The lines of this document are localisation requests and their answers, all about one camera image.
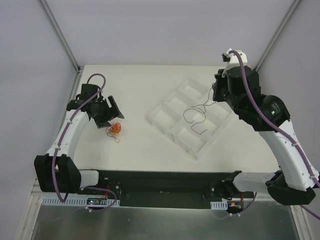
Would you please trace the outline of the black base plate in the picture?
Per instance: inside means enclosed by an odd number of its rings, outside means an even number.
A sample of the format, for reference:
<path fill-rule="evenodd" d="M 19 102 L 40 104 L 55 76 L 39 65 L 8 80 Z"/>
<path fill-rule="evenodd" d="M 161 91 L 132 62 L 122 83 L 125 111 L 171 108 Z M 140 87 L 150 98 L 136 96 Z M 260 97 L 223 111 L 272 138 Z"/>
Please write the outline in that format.
<path fill-rule="evenodd" d="M 109 199 L 122 207 L 209 209 L 211 202 L 223 198 L 251 199 L 251 191 L 241 193 L 227 183 L 231 172 L 161 172 L 100 170 L 93 189 L 82 195 L 101 196 L 110 190 Z"/>

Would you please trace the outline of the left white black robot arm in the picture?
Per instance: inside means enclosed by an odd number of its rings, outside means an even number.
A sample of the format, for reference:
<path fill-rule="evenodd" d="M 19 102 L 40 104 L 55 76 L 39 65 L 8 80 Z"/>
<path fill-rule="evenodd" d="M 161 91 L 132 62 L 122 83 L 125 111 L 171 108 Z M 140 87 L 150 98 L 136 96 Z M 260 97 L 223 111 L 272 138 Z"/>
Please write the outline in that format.
<path fill-rule="evenodd" d="M 104 98 L 100 87 L 85 83 L 76 99 L 66 107 L 66 118 L 57 138 L 46 154 L 37 155 L 34 167 L 42 192 L 75 194 L 88 187 L 94 194 L 105 191 L 106 183 L 97 170 L 79 170 L 74 155 L 79 139 L 90 120 L 99 129 L 111 127 L 115 118 L 123 119 L 113 96 Z"/>

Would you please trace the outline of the left aluminium frame post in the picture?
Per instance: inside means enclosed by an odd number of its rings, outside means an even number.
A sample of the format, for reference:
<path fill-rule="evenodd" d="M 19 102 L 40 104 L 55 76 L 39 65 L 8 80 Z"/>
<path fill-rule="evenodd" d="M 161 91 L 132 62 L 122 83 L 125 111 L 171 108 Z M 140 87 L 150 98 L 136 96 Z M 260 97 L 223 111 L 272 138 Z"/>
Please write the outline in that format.
<path fill-rule="evenodd" d="M 58 21 L 56 20 L 53 11 L 51 10 L 51 7 L 49 6 L 49 3 L 47 0 L 38 0 L 37 1 L 39 6 L 41 7 L 45 17 L 48 20 L 49 25 L 51 26 L 55 37 L 57 38 L 60 46 L 62 47 L 62 50 L 64 51 L 66 57 L 68 58 L 69 62 L 71 63 L 73 69 L 76 73 L 79 73 L 81 71 L 81 66 L 79 65 L 78 61 L 76 60 L 68 41 L 66 40 Z"/>

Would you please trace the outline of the right aluminium frame post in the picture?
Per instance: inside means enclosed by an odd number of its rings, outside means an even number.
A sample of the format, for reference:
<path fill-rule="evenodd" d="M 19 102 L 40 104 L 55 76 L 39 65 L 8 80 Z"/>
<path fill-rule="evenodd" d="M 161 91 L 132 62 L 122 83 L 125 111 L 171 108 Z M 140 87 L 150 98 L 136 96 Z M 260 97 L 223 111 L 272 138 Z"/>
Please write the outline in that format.
<path fill-rule="evenodd" d="M 289 8 L 285 12 L 278 27 L 276 28 L 274 34 L 272 35 L 267 46 L 262 52 L 256 66 L 254 67 L 255 71 L 259 72 L 262 69 L 264 63 L 267 61 L 268 57 L 271 55 L 273 49 L 275 48 L 278 41 L 281 39 L 281 36 L 285 32 L 287 26 L 289 25 L 290 21 L 293 19 L 295 13 L 297 12 L 297 10 L 299 9 L 302 3 L 303 3 L 303 0 L 293 0 L 291 2 Z"/>

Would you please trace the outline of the aluminium frame post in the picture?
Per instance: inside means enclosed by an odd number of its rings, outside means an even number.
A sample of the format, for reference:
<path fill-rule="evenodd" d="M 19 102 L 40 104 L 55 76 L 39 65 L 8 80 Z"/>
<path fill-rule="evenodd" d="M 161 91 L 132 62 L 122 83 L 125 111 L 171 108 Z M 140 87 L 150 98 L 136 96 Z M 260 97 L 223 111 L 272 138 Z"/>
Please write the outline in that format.
<path fill-rule="evenodd" d="M 79 65 L 78 61 L 76 60 L 68 41 L 66 40 L 58 21 L 56 20 L 53 11 L 51 10 L 51 7 L 49 6 L 49 3 L 47 0 L 38 0 L 37 1 L 39 6 L 41 7 L 45 17 L 48 20 L 49 25 L 51 26 L 55 37 L 57 38 L 60 46 L 62 47 L 62 50 L 64 51 L 66 57 L 68 58 L 69 62 L 71 63 L 73 69 L 76 73 L 79 73 L 81 71 L 81 66 Z"/>
<path fill-rule="evenodd" d="M 295 13 L 297 12 L 297 10 L 299 9 L 302 3 L 303 3 L 303 0 L 293 0 L 291 2 L 289 8 L 285 12 L 278 27 L 276 28 L 274 34 L 272 35 L 267 46 L 262 52 L 256 66 L 254 67 L 255 71 L 259 72 L 262 69 L 264 63 L 267 61 L 268 57 L 271 55 L 273 49 L 275 48 L 278 41 L 281 39 L 281 36 L 285 32 L 287 26 L 289 25 L 290 21 L 293 19 Z"/>

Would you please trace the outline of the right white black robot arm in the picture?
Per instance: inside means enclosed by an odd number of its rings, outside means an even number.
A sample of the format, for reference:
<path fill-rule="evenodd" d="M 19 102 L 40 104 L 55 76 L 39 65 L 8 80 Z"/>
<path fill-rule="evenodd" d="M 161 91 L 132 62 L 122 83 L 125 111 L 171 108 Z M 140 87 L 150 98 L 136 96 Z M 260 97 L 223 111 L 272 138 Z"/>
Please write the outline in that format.
<path fill-rule="evenodd" d="M 233 198 L 247 191 L 266 193 L 284 206 L 308 205 L 316 197 L 314 189 L 319 183 L 319 173 L 300 154 L 303 149 L 284 102 L 277 96 L 263 94 L 259 74 L 248 66 L 244 70 L 255 103 L 275 128 L 268 125 L 251 103 L 238 66 L 217 71 L 212 99 L 227 103 L 239 120 L 250 125 L 264 139 L 279 169 L 268 173 L 235 171 L 225 184 L 225 192 Z"/>

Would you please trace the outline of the clear plastic compartment tray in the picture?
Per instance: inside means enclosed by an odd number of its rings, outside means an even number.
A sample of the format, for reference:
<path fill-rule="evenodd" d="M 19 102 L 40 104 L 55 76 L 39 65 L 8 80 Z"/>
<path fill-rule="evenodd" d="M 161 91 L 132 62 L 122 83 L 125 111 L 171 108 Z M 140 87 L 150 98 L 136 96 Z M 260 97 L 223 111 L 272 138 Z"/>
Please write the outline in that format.
<path fill-rule="evenodd" d="M 183 81 L 146 114 L 154 127 L 194 160 L 208 152 L 234 118 L 226 103 L 213 101 L 213 86 L 194 78 Z"/>

